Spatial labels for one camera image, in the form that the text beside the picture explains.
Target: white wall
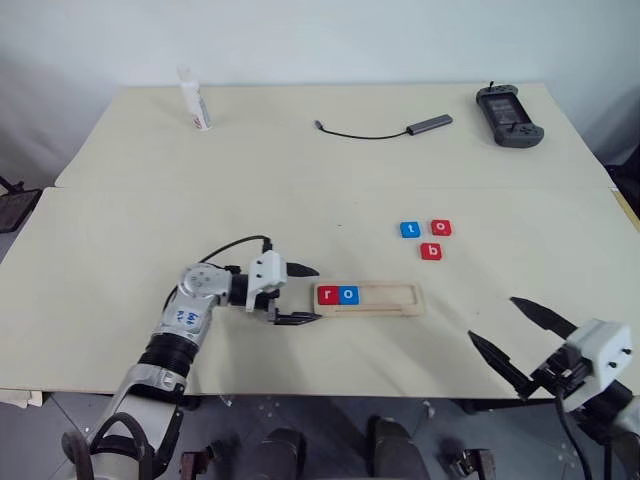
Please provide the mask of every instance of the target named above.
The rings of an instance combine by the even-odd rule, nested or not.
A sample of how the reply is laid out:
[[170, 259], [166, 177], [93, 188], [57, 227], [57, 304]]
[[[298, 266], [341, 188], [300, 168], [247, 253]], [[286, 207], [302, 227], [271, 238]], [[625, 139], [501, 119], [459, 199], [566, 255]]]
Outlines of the white wall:
[[3, 0], [0, 173], [51, 183], [117, 85], [179, 62], [210, 84], [541, 80], [615, 161], [638, 142], [638, 32], [638, 0]]

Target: black cable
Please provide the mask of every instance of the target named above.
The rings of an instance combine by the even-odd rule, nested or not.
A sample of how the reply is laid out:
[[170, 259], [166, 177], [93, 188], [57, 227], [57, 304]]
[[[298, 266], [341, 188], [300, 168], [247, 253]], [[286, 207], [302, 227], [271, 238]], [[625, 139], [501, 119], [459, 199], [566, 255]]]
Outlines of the black cable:
[[580, 445], [578, 445], [578, 442], [573, 437], [573, 434], [569, 429], [569, 423], [567, 422], [567, 414], [564, 411], [564, 407], [562, 405], [563, 396], [564, 396], [564, 390], [561, 387], [559, 387], [556, 390], [555, 405], [556, 405], [556, 412], [558, 413], [558, 419], [560, 420], [560, 425], [562, 425], [562, 429], [564, 430], [564, 433], [567, 435], [567, 437], [569, 437], [569, 441], [571, 442], [571, 445], [573, 445], [574, 450], [578, 454], [578, 458], [580, 459], [580, 464], [582, 465], [582, 472], [584, 473], [585, 480], [592, 480], [593, 475], [591, 474], [591, 468], [589, 467], [589, 462], [587, 461], [587, 457], [585, 456], [584, 452], [580, 448]]
[[385, 135], [384, 137], [361, 137], [360, 135], [348, 135], [346, 133], [339, 133], [339, 132], [333, 132], [331, 130], [326, 130], [322, 125], [322, 123], [320, 122], [320, 120], [315, 120], [313, 124], [316, 126], [318, 130], [324, 133], [328, 133], [329, 135], [336, 135], [338, 137], [345, 137], [345, 138], [357, 138], [360, 140], [387, 140], [388, 138], [396, 138], [402, 135], [407, 135], [409, 133], [408, 131], [405, 130], [404, 132], [396, 133], [393, 135]]
[[[249, 237], [244, 237], [244, 238], [241, 238], [241, 239], [236, 240], [234, 242], [227, 243], [226, 245], [224, 245], [224, 246], [218, 248], [217, 250], [214, 250], [213, 252], [211, 252], [209, 255], [204, 257], [198, 263], [207, 263], [207, 260], [211, 260], [213, 257], [215, 257], [216, 255], [224, 252], [225, 250], [228, 250], [231, 247], [235, 247], [236, 245], [240, 245], [241, 243], [250, 242], [252, 240], [262, 240], [262, 253], [273, 249], [273, 244], [271, 243], [271, 239], [269, 237], [267, 237], [265, 235], [251, 235]], [[178, 287], [175, 286], [175, 287], [173, 287], [173, 289], [171, 290], [169, 295], [167, 295], [167, 298], [164, 301], [164, 306], [162, 307], [162, 311], [163, 312], [167, 309], [167, 307], [169, 306], [169, 302], [171, 302], [171, 300], [173, 299], [173, 297], [175, 296], [175, 294], [177, 292], [178, 292]]]
[[89, 445], [78, 430], [62, 434], [62, 450], [75, 465], [77, 480], [94, 480], [93, 465], [89, 454]]

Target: spray bottle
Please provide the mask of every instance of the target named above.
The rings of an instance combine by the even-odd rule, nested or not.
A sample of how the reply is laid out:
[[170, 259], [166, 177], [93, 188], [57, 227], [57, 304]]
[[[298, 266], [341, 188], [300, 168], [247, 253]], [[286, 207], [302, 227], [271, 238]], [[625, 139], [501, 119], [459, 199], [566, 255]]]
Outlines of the spray bottle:
[[191, 74], [191, 69], [186, 65], [178, 65], [178, 77], [182, 94], [187, 102], [187, 109], [191, 114], [193, 123], [198, 130], [206, 131], [211, 128], [211, 119], [207, 106], [200, 95], [200, 83]]

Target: table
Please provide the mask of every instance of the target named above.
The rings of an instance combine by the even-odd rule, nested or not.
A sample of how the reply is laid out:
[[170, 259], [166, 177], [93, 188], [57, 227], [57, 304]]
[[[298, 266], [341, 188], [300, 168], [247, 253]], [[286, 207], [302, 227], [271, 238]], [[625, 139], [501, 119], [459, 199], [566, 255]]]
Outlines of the table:
[[[198, 189], [232, 182], [291, 188], [610, 187], [611, 179], [541, 84], [519, 97], [545, 129], [535, 148], [500, 148], [475, 93], [480, 84], [203, 88], [214, 121], [193, 128], [180, 90], [126, 88], [104, 113], [58, 187]], [[415, 137], [348, 140], [313, 126], [387, 135], [448, 113]]]
[[[498, 147], [480, 87], [204, 88], [209, 132], [190, 127], [176, 88], [123, 89], [0, 266], [0, 388], [113, 392], [185, 266], [254, 233], [323, 281], [415, 281], [426, 313], [294, 328], [216, 309], [189, 393], [515, 398], [467, 330], [525, 372], [561, 340], [512, 295], [640, 338], [640, 236], [604, 169], [542, 85], [520, 97], [543, 142]], [[382, 135], [442, 113], [454, 123], [391, 141], [312, 126]], [[440, 262], [419, 257], [432, 237], [398, 228], [433, 218], [454, 226]], [[280, 307], [307, 310], [310, 295], [311, 280], [292, 280]], [[637, 363], [621, 380], [639, 390]]]
[[[415, 189], [231, 196], [192, 191], [48, 189], [0, 268], [0, 372], [9, 388], [111, 392], [134, 363], [182, 269], [230, 240], [270, 235], [288, 260], [323, 280], [417, 281], [419, 318], [328, 318], [274, 327], [217, 309], [190, 393], [514, 398], [467, 330], [532, 371], [561, 340], [508, 298], [540, 301], [580, 325], [592, 316], [640, 335], [640, 236], [607, 189]], [[444, 258], [419, 258], [398, 222], [448, 218]], [[246, 265], [259, 245], [221, 258]], [[292, 280], [281, 307], [308, 309], [310, 282]], [[638, 360], [621, 380], [640, 389]]]

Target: black wire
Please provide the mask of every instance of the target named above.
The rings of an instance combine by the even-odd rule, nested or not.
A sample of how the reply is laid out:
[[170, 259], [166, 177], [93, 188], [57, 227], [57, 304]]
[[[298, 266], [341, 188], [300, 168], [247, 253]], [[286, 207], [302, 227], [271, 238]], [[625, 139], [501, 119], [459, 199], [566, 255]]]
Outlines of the black wire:
[[314, 122], [314, 125], [318, 130], [324, 133], [328, 133], [329, 135], [336, 135], [338, 137], [345, 137], [345, 138], [358, 138], [360, 140], [386, 140], [388, 138], [396, 138], [409, 133], [405, 130], [404, 132], [396, 133], [394, 135], [385, 135], [384, 137], [361, 137], [360, 135], [348, 135], [346, 133], [339, 133], [339, 132], [333, 132], [331, 130], [326, 130], [319, 120], [316, 120]]
[[[212, 259], [213, 257], [218, 255], [219, 253], [222, 253], [225, 250], [230, 249], [231, 247], [235, 247], [236, 245], [240, 245], [241, 243], [250, 242], [252, 240], [262, 240], [262, 253], [264, 253], [264, 252], [266, 252], [268, 250], [271, 250], [273, 248], [273, 245], [271, 243], [271, 239], [269, 237], [267, 237], [265, 235], [251, 235], [249, 237], [244, 237], [244, 238], [241, 238], [241, 239], [236, 240], [234, 242], [227, 243], [226, 245], [224, 245], [224, 246], [218, 248], [217, 250], [214, 250], [213, 252], [211, 252], [209, 255], [204, 257], [198, 263], [207, 263], [207, 260]], [[175, 294], [177, 292], [178, 292], [178, 286], [176, 285], [175, 287], [173, 287], [171, 292], [169, 292], [169, 295], [167, 295], [167, 298], [164, 301], [164, 306], [162, 307], [162, 311], [163, 312], [167, 309], [167, 307], [169, 306], [169, 302], [171, 302], [171, 300], [173, 299], [173, 297], [175, 296]]]
[[569, 437], [569, 441], [571, 445], [573, 445], [574, 450], [578, 454], [578, 458], [580, 459], [580, 464], [582, 465], [582, 472], [584, 473], [585, 480], [592, 480], [593, 475], [591, 474], [591, 468], [589, 467], [589, 462], [587, 461], [587, 457], [584, 452], [578, 445], [578, 442], [573, 437], [571, 430], [569, 429], [569, 423], [567, 422], [567, 414], [564, 411], [564, 407], [562, 406], [562, 397], [564, 396], [564, 390], [562, 388], [558, 388], [556, 391], [556, 412], [558, 413], [558, 419], [560, 420], [560, 425], [562, 425], [562, 429], [564, 433]]

